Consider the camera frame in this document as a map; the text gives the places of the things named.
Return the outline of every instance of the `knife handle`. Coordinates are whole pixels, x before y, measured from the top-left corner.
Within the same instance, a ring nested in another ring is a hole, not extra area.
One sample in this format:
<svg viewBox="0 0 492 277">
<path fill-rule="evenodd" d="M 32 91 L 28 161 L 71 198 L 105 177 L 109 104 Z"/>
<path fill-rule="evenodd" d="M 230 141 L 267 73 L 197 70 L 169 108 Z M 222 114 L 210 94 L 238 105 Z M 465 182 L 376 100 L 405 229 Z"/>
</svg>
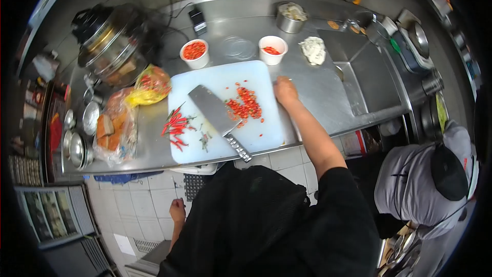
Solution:
<svg viewBox="0 0 492 277">
<path fill-rule="evenodd" d="M 246 150 L 243 145 L 241 145 L 239 141 L 234 138 L 234 136 L 232 136 L 231 133 L 227 133 L 224 138 L 231 145 L 231 147 L 236 150 L 236 152 L 239 154 L 239 157 L 241 157 L 245 163 L 251 160 L 252 157 L 249 154 L 248 150 Z"/>
</svg>

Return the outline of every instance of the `clear plastic lid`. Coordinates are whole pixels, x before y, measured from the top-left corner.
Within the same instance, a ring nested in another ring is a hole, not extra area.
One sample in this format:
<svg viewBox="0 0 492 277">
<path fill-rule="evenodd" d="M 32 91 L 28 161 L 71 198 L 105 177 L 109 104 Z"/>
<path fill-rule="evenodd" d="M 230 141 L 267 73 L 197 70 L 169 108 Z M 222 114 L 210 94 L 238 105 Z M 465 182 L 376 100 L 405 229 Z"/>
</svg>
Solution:
<svg viewBox="0 0 492 277">
<path fill-rule="evenodd" d="M 253 42 L 236 36 L 225 38 L 222 41 L 220 48 L 224 55 L 239 60 L 247 60 L 253 57 L 255 53 Z"/>
</svg>

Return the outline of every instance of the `black cap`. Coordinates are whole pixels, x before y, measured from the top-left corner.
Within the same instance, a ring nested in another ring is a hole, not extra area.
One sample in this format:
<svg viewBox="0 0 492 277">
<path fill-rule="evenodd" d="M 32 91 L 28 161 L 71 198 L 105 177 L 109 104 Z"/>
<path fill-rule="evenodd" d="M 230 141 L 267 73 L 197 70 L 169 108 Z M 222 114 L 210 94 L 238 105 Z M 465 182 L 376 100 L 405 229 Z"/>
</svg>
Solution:
<svg viewBox="0 0 492 277">
<path fill-rule="evenodd" d="M 467 196 L 469 186 L 466 172 L 451 150 L 439 144 L 430 163 L 435 188 L 441 195 L 451 201 L 459 201 Z"/>
</svg>

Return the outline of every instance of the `sink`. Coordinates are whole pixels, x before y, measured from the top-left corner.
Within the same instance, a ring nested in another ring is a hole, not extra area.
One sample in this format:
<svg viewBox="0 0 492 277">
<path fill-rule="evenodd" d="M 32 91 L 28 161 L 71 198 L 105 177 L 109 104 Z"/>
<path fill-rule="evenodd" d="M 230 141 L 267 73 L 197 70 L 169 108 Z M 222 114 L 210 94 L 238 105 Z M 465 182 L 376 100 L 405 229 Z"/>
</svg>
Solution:
<svg viewBox="0 0 492 277">
<path fill-rule="evenodd" d="M 392 77 L 397 72 L 386 52 L 364 35 L 333 30 L 318 30 L 318 34 L 333 64 L 343 72 L 343 87 L 354 115 L 402 104 Z"/>
</svg>

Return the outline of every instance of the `hand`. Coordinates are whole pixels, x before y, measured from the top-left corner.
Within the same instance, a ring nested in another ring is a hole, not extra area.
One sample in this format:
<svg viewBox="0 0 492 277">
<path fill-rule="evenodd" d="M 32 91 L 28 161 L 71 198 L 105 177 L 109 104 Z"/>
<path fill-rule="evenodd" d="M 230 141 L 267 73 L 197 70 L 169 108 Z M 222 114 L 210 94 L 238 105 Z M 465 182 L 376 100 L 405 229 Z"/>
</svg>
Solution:
<svg viewBox="0 0 492 277">
<path fill-rule="evenodd" d="M 296 86 L 287 76 L 277 76 L 277 81 L 274 84 L 274 92 L 275 97 L 283 107 L 288 106 L 293 101 L 299 100 Z"/>
<path fill-rule="evenodd" d="M 175 223 L 183 222 L 186 218 L 186 212 L 184 210 L 185 205 L 183 202 L 183 198 L 174 199 L 171 203 L 171 207 L 169 208 L 169 214 L 171 214 L 171 218 Z"/>
</svg>

